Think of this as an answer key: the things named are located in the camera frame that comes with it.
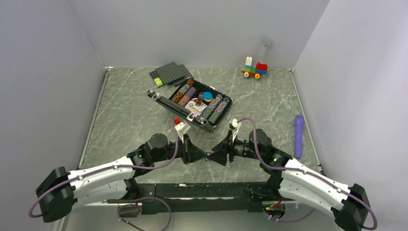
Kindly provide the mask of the aluminium poker case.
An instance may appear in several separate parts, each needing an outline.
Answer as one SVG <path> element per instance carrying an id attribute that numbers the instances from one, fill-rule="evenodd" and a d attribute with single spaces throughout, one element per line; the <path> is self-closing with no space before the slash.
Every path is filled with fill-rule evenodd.
<path id="1" fill-rule="evenodd" d="M 206 132 L 213 132 L 233 99 L 214 87 L 189 78 L 169 97 L 147 91 L 153 101 Z"/>

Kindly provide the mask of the triangular all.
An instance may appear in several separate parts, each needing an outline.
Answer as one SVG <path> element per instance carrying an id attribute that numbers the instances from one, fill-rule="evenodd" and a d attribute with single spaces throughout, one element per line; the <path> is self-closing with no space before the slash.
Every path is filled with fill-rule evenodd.
<path id="1" fill-rule="evenodd" d="M 204 101 L 203 98 L 194 98 L 192 101 L 195 103 L 196 106 L 202 106 L 204 104 L 203 103 L 203 101 Z"/>

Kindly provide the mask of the blue round plastic disc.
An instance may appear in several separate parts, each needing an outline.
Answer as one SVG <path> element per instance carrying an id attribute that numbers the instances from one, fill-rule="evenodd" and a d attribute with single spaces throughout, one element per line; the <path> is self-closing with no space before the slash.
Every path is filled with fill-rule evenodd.
<path id="1" fill-rule="evenodd" d="M 204 92 L 204 100 L 207 99 L 213 99 L 213 95 L 210 92 Z"/>

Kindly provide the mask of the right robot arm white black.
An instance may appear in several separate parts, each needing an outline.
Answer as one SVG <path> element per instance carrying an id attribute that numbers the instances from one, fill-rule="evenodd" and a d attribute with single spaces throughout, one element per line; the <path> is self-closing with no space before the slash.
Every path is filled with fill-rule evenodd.
<path id="1" fill-rule="evenodd" d="M 260 167 L 270 175 L 265 187 L 271 200 L 295 200 L 324 212 L 344 231 L 360 231 L 369 214 L 370 203 L 364 187 L 336 182 L 304 166 L 297 159 L 272 145 L 262 129 L 248 140 L 235 138 L 232 131 L 213 147 L 208 159 L 226 165 L 234 157 L 262 158 Z"/>

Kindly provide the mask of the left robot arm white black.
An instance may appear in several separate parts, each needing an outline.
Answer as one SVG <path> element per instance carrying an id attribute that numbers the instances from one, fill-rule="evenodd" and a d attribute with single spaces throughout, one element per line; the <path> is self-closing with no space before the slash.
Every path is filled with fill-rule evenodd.
<path id="1" fill-rule="evenodd" d="M 45 223 L 57 221 L 73 209 L 105 199 L 132 202 L 140 192 L 135 178 L 169 165 L 176 158 L 194 163 L 206 157 L 206 152 L 194 145 L 187 134 L 170 142 L 167 136 L 156 133 L 138 149 L 113 162 L 83 170 L 66 171 L 55 168 L 37 187 L 37 201 Z"/>

